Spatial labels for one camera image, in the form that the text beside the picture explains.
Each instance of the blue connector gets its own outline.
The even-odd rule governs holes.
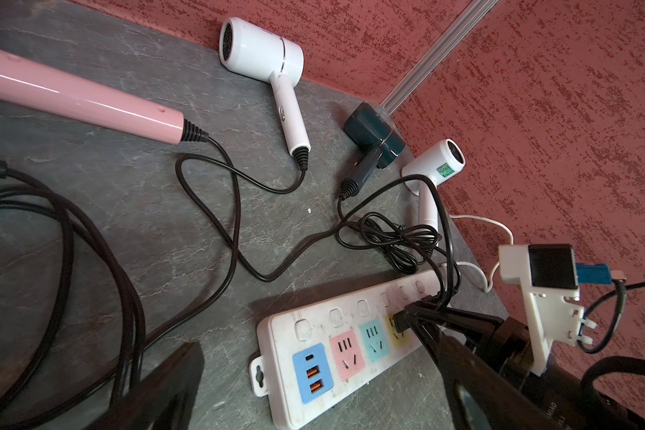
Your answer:
[[[576,273],[578,274],[578,283],[595,283],[598,285],[612,285],[611,270],[606,264],[589,264],[576,263]]]

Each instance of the gray stone surface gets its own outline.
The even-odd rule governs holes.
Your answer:
[[[214,51],[59,0],[1,0],[0,48],[179,109],[222,142],[246,172],[279,187],[295,180],[269,86],[228,72]],[[276,267],[302,238],[335,224],[335,193],[357,156],[340,124],[360,100],[305,81],[296,92],[313,146],[306,181],[283,197],[241,186],[241,249],[262,271]],[[42,180],[94,220],[140,294],[149,330],[206,298],[228,266],[228,249],[177,182],[174,160],[181,152],[216,156],[207,144],[173,147],[0,101],[0,159]],[[392,166],[376,172],[362,194],[395,179],[411,158],[405,151]],[[217,216],[231,223],[228,174],[189,162],[186,175]],[[417,199],[399,186],[368,209],[411,223],[416,206]],[[457,257],[474,262],[453,231]],[[0,393],[40,339],[59,266],[55,222],[0,212]],[[247,374],[258,350],[257,323],[282,310],[396,277],[379,253],[350,251],[332,238],[315,245],[271,283],[256,281],[239,267],[215,306],[149,350],[144,371],[180,343],[197,340],[206,367],[191,427],[271,429],[268,401],[252,395]],[[485,295],[474,282],[477,278],[466,272],[453,305],[506,315],[494,292]],[[106,369],[119,339],[120,305],[112,278],[77,240],[73,288],[56,346],[3,421],[31,416],[75,393]],[[83,427],[105,409],[107,395],[107,388],[101,390],[43,428]],[[308,426],[449,427],[441,378],[423,349]]]

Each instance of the green sticker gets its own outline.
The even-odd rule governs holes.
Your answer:
[[[449,167],[449,164],[444,163],[442,166],[438,167],[438,172],[442,177],[449,177],[449,175],[454,173],[454,170]]]

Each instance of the white hair dryer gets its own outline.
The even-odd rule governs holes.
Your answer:
[[[228,70],[270,82],[289,154],[298,161],[305,152],[307,158],[311,143],[293,92],[303,73],[301,46],[233,17],[222,24],[219,53]]]
[[[438,186],[460,172],[464,166],[464,154],[459,147],[453,140],[444,139],[404,166],[402,177],[425,175]],[[418,196],[418,224],[428,224],[440,231],[438,207],[430,188],[422,181],[408,181],[406,187]]]

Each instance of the white power strip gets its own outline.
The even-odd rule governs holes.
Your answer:
[[[425,271],[268,316],[258,324],[262,355],[249,365],[253,392],[269,397],[278,428],[300,429],[421,346],[391,317],[438,293]]]

